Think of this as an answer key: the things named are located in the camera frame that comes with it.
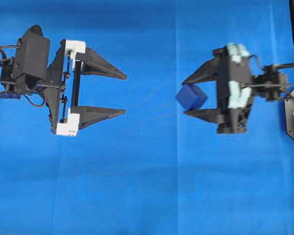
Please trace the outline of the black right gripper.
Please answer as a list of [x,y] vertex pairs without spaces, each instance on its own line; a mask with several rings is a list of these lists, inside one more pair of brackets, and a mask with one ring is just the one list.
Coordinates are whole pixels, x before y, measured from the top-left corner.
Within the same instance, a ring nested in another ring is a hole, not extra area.
[[220,59],[214,58],[202,64],[187,77],[182,85],[217,82],[217,105],[215,109],[198,109],[183,113],[210,123],[218,124],[219,134],[240,134],[246,132],[246,123],[253,103],[252,88],[241,85],[251,84],[249,52],[244,46],[225,46]]

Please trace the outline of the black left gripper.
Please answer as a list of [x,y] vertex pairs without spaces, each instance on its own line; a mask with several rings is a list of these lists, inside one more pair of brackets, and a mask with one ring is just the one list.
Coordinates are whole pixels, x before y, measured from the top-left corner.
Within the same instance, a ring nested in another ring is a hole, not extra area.
[[[65,57],[68,64],[72,65],[75,73],[82,75],[98,75],[126,80],[127,75],[117,67],[110,64],[92,48],[86,47],[86,43],[76,40],[62,40],[61,47],[56,52],[53,62],[47,66],[47,75],[44,81],[36,84],[35,88],[28,94],[39,94],[49,108],[49,120],[51,132],[61,136],[76,136],[78,129],[82,130],[97,122],[115,118],[125,114],[126,110],[111,109],[94,106],[72,106],[68,110],[68,116],[58,121],[61,102],[66,102],[65,80],[69,72],[64,72]],[[76,59],[80,53],[81,61]]]

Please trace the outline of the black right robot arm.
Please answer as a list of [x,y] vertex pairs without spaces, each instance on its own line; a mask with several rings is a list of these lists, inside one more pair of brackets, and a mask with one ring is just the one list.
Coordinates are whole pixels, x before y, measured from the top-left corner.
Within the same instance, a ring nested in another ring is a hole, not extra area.
[[217,107],[201,109],[193,105],[184,114],[218,125],[219,134],[241,134],[246,124],[254,97],[269,102],[282,101],[282,93],[290,84],[279,69],[294,68],[294,63],[272,64],[262,68],[263,74],[252,75],[249,67],[252,55],[240,44],[228,44],[213,51],[213,59],[206,61],[182,82],[184,88],[194,90],[196,84],[215,81]]

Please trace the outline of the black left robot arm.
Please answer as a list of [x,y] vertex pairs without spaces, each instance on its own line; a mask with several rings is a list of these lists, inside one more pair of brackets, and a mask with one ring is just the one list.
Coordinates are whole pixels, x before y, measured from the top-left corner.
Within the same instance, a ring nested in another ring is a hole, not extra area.
[[39,95],[49,109],[51,132],[76,136],[97,122],[123,115],[123,109],[79,106],[82,75],[99,75],[126,80],[127,76],[111,65],[85,42],[62,40],[55,59],[49,65],[49,39],[28,34],[18,40],[16,55],[7,58],[0,47],[0,98],[20,99]]

